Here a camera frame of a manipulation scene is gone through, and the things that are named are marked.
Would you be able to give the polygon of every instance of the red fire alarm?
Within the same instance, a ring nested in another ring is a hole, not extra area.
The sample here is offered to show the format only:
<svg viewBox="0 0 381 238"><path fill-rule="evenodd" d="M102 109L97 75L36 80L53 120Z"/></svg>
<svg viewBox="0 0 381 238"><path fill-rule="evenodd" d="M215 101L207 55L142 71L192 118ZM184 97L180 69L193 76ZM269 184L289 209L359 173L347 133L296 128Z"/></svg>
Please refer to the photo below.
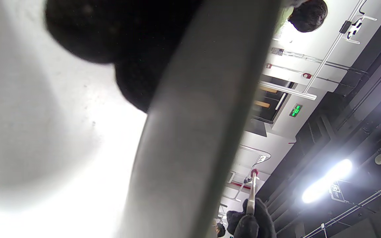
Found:
<svg viewBox="0 0 381 238"><path fill-rule="evenodd" d="M312 75L308 74L308 73L305 73L305 74L302 75L302 77L310 79L312 77Z"/></svg>

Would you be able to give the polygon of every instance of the hand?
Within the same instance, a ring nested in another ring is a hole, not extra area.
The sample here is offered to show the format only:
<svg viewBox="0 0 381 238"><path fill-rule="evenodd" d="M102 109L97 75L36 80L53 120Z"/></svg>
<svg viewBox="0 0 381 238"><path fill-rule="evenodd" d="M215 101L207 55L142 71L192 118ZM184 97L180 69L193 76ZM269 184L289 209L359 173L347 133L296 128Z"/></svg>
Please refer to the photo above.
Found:
<svg viewBox="0 0 381 238"><path fill-rule="evenodd" d="M243 212L227 212L227 222L229 224L227 231L234 235L234 238L276 238L274 223L266 205L259 198L256 198L255 214L254 216L248 216L246 215L247 204L248 200L245 200L243 202Z"/></svg>

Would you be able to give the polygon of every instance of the green exit sign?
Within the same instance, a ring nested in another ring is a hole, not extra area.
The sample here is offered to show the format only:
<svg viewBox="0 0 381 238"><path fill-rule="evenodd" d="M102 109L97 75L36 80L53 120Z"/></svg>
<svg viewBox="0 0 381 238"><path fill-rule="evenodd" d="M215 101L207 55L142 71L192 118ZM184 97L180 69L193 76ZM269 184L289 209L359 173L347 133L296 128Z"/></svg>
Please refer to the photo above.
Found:
<svg viewBox="0 0 381 238"><path fill-rule="evenodd" d="M293 107L292 111L290 112L289 116L296 117L301 111L301 108L302 108L301 104L296 104L295 107Z"/></svg>

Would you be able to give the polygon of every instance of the wall sign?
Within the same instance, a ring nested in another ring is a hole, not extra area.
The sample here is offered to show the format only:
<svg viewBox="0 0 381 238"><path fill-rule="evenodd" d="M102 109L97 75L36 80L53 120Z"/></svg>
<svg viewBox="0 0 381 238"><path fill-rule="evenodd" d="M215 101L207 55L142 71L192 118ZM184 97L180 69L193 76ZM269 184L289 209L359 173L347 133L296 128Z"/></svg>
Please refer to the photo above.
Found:
<svg viewBox="0 0 381 238"><path fill-rule="evenodd" d="M264 162L266 160L267 156L265 155L261 155L260 158L257 160L257 162L255 164L259 164L261 162Z"/></svg>
<svg viewBox="0 0 381 238"><path fill-rule="evenodd" d="M342 190L340 189L339 183L337 181L333 182L328 192L330 193L332 200L346 203L345 199L343 198Z"/></svg>
<svg viewBox="0 0 381 238"><path fill-rule="evenodd" d="M290 112L289 116L296 117L299 114L299 112L301 111L301 108L302 108L301 104L296 104L293 107L292 111Z"/></svg>

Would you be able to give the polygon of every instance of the person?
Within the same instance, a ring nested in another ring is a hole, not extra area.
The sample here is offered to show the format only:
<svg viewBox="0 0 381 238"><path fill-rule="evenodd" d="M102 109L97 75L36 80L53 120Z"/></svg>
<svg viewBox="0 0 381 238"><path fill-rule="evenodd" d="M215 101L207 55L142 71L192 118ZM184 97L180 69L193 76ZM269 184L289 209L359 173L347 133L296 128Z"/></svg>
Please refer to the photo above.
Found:
<svg viewBox="0 0 381 238"><path fill-rule="evenodd" d="M283 24L289 21L299 32L306 33L318 29L327 17L328 8L324 0L308 0L298 6L281 8L275 26L277 33Z"/></svg>
<svg viewBox="0 0 381 238"><path fill-rule="evenodd" d="M217 223L214 229L216 230L217 237L223 237L226 234L226 228L222 223Z"/></svg>
<svg viewBox="0 0 381 238"><path fill-rule="evenodd" d="M274 223L266 205L259 199L255 199L254 215L246 214L248 199L243 202L243 211L227 212L227 231L234 238L277 238Z"/></svg>
<svg viewBox="0 0 381 238"><path fill-rule="evenodd" d="M206 238L223 237L225 234L226 228L224 225L222 223L216 223L216 221L213 220L213 227L208 230Z"/></svg>

